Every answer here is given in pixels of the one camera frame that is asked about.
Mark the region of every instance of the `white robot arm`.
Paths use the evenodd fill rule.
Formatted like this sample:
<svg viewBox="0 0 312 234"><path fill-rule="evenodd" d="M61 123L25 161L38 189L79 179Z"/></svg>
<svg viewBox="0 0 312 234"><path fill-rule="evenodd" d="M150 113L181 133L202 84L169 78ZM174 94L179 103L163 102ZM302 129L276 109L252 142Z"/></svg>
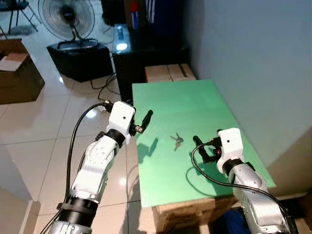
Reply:
<svg viewBox="0 0 312 234"><path fill-rule="evenodd" d="M286 220L287 218L282 214L276 198L268 193L266 181L250 163L244 163L240 130L238 128L218 130L217 134L218 137L205 144L202 144L197 136L193 138L197 145L192 152L194 166L201 174L204 174L194 159L194 152L197 149L199 149L204 163L217 162L218 170L222 174L226 174L230 181L230 183L225 183L226 186L233 187L234 195L242 204L244 216L252 234L297 233L296 227L291 226L290 228L290 220ZM214 147L215 156L210 157L203 145ZM205 177L212 182L224 185L207 175Z"/></svg>
<svg viewBox="0 0 312 234"><path fill-rule="evenodd" d="M150 110L142 125L137 126L134 124L134 107L121 101L114 104L106 101L103 106L111 113L106 133L87 147L84 163L69 195L58 205L58 218L53 222L50 234L91 234L91 225L108 180L107 174L118 149L124 143L128 144L136 132L143 133L153 114Z"/></svg>

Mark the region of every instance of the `black speaker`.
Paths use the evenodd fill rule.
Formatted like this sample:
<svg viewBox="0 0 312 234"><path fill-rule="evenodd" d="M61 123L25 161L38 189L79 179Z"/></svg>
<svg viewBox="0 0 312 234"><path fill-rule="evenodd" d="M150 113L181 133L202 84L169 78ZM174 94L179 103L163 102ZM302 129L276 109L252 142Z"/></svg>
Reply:
<svg viewBox="0 0 312 234"><path fill-rule="evenodd" d="M113 74L109 49L99 43L92 49L63 50L58 44L47 47L58 71L76 81L84 82Z"/></svg>

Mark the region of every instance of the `fan guard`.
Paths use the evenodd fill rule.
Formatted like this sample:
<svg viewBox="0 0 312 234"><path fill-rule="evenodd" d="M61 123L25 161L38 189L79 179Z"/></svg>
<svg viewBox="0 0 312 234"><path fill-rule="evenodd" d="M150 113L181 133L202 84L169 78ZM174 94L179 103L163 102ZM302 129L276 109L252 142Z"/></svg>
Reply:
<svg viewBox="0 0 312 234"><path fill-rule="evenodd" d="M64 7L73 10L72 23L64 18ZM88 37L94 28L95 14L89 0L39 0L38 10L45 27L62 40L75 39L73 27L83 39Z"/></svg>

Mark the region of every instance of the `green table surface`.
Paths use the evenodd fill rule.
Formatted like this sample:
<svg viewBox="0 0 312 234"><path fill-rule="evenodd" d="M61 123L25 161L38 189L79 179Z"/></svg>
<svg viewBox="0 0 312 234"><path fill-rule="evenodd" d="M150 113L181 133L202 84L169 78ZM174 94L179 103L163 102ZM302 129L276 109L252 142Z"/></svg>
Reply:
<svg viewBox="0 0 312 234"><path fill-rule="evenodd" d="M233 193L206 180L192 165L190 153L195 147L193 136L206 142L216 136L217 129L238 127L228 106L211 80L133 84L136 123L140 124L148 110L153 110L147 130L137 135L139 180L142 207L158 206L219 197ZM184 142L174 151L170 135L178 133ZM261 163L256 151L242 134L243 155L267 181L274 182ZM228 182L216 163L200 167L215 179Z"/></svg>

